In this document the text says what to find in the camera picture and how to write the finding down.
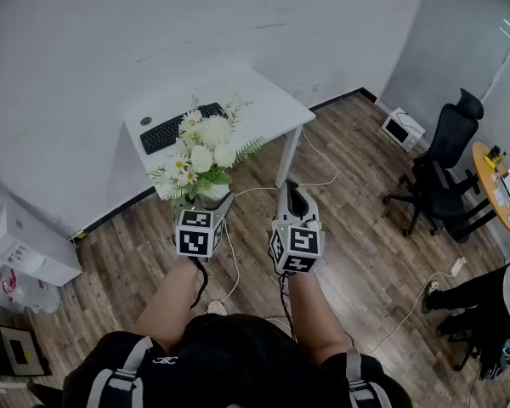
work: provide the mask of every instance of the round table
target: round table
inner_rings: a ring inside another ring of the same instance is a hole
[[[461,230],[457,234],[457,238],[461,238],[472,231],[478,229],[482,225],[486,224],[494,217],[498,217],[505,228],[510,231],[510,207],[506,204],[503,206],[499,206],[497,202],[494,191],[497,189],[496,181],[493,179],[496,174],[493,169],[491,169],[487,163],[484,161],[484,156],[487,156],[490,152],[490,148],[486,144],[482,144],[481,142],[474,142],[473,144],[473,160],[474,166],[476,167],[476,173],[478,174],[479,182],[482,184],[484,188],[484,192],[487,195],[487,198],[480,202],[475,208],[473,208],[470,212],[467,213],[467,217],[470,218],[474,214],[478,213],[483,208],[492,205],[492,210],[487,212],[480,219],[477,219],[475,222],[470,224],[467,228]],[[499,173],[503,175],[507,169],[505,168],[503,163],[499,164]]]

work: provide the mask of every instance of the chair headrest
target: chair headrest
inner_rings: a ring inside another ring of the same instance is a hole
[[[456,105],[456,110],[464,116],[471,119],[482,119],[484,117],[484,107],[479,99],[474,97],[467,90],[461,89],[461,99]]]

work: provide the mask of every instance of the black keyboard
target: black keyboard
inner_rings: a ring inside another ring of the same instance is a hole
[[[211,115],[225,116],[223,107],[218,103],[201,105],[198,107],[198,110],[201,112],[202,118],[208,118]],[[176,138],[179,136],[179,124],[181,124],[183,117],[184,114],[176,116],[140,134],[139,138],[142,140],[145,152],[151,154],[170,145],[174,145],[176,143]]]

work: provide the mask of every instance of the backpack strap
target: backpack strap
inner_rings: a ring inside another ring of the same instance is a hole
[[[362,357],[357,348],[346,352],[346,378],[349,382],[349,399],[354,408],[370,406],[392,408],[385,390],[375,382],[366,382],[361,376]]]
[[[101,371],[93,381],[91,393],[88,396],[87,408],[99,408],[102,393],[106,386],[125,392],[124,397],[129,395],[131,399],[130,405],[133,408],[143,408],[144,384],[142,379],[137,377],[137,374],[144,360],[145,352],[152,346],[153,342],[149,337],[142,338],[128,355],[122,369],[115,371],[104,369]]]

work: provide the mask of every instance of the black baseboard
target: black baseboard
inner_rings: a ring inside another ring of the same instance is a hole
[[[98,221],[93,222],[86,229],[83,229],[83,231],[81,231],[77,237],[73,238],[73,242],[78,243],[83,237],[85,237],[90,232],[95,231],[100,225],[106,223],[114,216],[118,215],[124,210],[127,210],[129,207],[133,206],[137,202],[142,201],[146,196],[154,194],[155,192],[156,192],[155,187],[150,187],[149,189],[144,190],[141,194],[137,194],[134,198],[131,198],[124,204],[121,204],[118,208],[112,210],[111,212],[100,218]]]
[[[367,97],[372,103],[374,103],[377,98],[376,95],[374,95],[372,92],[368,91],[367,89],[359,88],[359,89],[355,89],[354,91],[351,91],[348,93],[343,93],[342,95],[338,95],[337,97],[335,97],[333,99],[328,99],[327,101],[324,101],[323,103],[319,103],[318,105],[312,106],[309,109],[314,112],[314,111],[317,111],[318,109],[321,109],[322,107],[325,107],[326,105],[331,105],[332,103],[336,103],[337,101],[340,101],[341,99],[346,99],[347,97],[351,97],[352,95],[355,95],[355,94],[361,94],[361,95]],[[111,218],[113,218],[117,214],[121,213],[123,210],[128,209],[130,206],[133,206],[137,202],[142,201],[146,196],[149,196],[155,192],[156,192],[155,187],[150,187],[148,190],[144,190],[141,194],[138,194],[134,198],[131,198],[130,200],[125,202],[124,204],[121,204],[115,210],[112,210],[111,212],[109,212],[108,214],[106,214],[105,216],[100,218],[98,221],[90,224],[86,229],[83,229],[83,231],[81,231],[78,234],[78,236],[73,239],[73,241],[75,243],[78,243],[83,237],[85,237],[90,232],[96,230],[103,223],[109,221]]]
[[[337,101],[340,101],[341,99],[346,99],[347,97],[351,97],[355,94],[361,94],[367,99],[369,99],[372,103],[376,102],[377,96],[374,95],[372,92],[370,92],[368,89],[365,88],[359,88],[355,89],[354,91],[343,93],[342,95],[338,95],[337,97],[334,97],[333,99],[328,99],[327,101],[323,101],[323,103],[319,103],[318,105],[312,106],[309,109],[313,112],[317,111],[318,109],[321,109],[322,107],[325,107],[326,105],[331,105],[332,103],[336,103]]]

